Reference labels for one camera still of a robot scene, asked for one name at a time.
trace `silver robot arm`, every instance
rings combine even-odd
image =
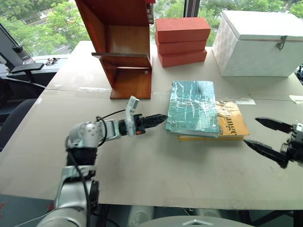
[[[38,227],[89,225],[88,218],[90,219],[91,213],[98,206],[98,181],[92,179],[97,170],[95,160],[98,147],[105,141],[115,140],[124,135],[144,134],[146,128],[155,127],[167,119],[167,116],[162,114],[149,117],[142,117],[141,114],[131,115],[136,110],[138,102],[135,97],[130,97],[124,120],[104,121],[100,118],[97,121],[79,123],[71,129],[65,142],[69,153],[67,166],[62,169],[54,210],[39,222]],[[79,172],[85,178],[84,181],[81,180]],[[89,204],[84,185],[87,188]]]

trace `yellow book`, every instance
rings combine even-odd
[[[179,140],[242,140],[250,134],[242,114],[234,102],[216,101],[219,122],[219,137],[179,135]]]

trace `desk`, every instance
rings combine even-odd
[[[80,46],[85,45],[79,44],[76,48],[78,53],[81,53]],[[209,71],[216,72],[216,65],[209,60],[212,57],[209,52],[207,61],[193,64],[193,69],[190,65],[179,67],[183,74],[177,67],[160,68],[155,57],[152,98],[140,101],[136,113],[167,113],[171,81],[198,79],[193,73],[198,68],[204,71],[203,68],[207,67]],[[68,64],[73,65],[70,62],[75,59],[75,55],[72,56]],[[110,91],[107,90],[79,90],[79,87],[106,88],[109,85],[106,79],[97,78],[97,75],[105,76],[101,66],[94,67],[98,70],[94,75],[89,68],[73,69],[83,70],[88,79],[82,73],[79,78],[67,77],[60,70],[41,94],[0,153],[1,194],[53,199],[61,168],[65,165],[64,139],[70,128],[126,105],[127,100],[110,100]],[[215,73],[213,77],[217,97],[255,99],[256,105],[239,106],[253,140],[279,150],[281,143],[288,138],[285,133],[263,127],[254,120],[255,117],[270,116],[288,123],[303,120],[303,105],[290,101],[286,91],[280,91],[281,100],[269,100],[279,87],[286,87],[292,91],[291,94],[299,95],[301,87],[292,77],[272,78],[275,83],[268,90],[262,88],[264,78],[260,78],[259,93],[248,92],[225,78],[216,77]],[[59,80],[62,80],[62,86],[54,88]],[[119,113],[115,117],[120,119],[124,116]],[[105,143],[98,149],[96,165],[100,203],[241,210],[303,209],[303,170],[297,164],[290,163],[283,170],[242,141],[180,143],[175,134],[166,133],[164,124],[135,138],[123,137]]]

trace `teal book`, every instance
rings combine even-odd
[[[185,135],[218,137],[213,82],[172,82],[166,130]]]

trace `window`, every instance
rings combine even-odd
[[[73,0],[1,1],[0,23],[33,55],[68,54],[90,40]]]
[[[303,19],[303,0],[200,0],[198,17],[204,17],[212,30],[206,46],[212,46],[218,30],[222,10],[244,10],[292,13]],[[157,0],[154,17],[182,17],[184,0]],[[151,43],[155,27],[151,26]]]

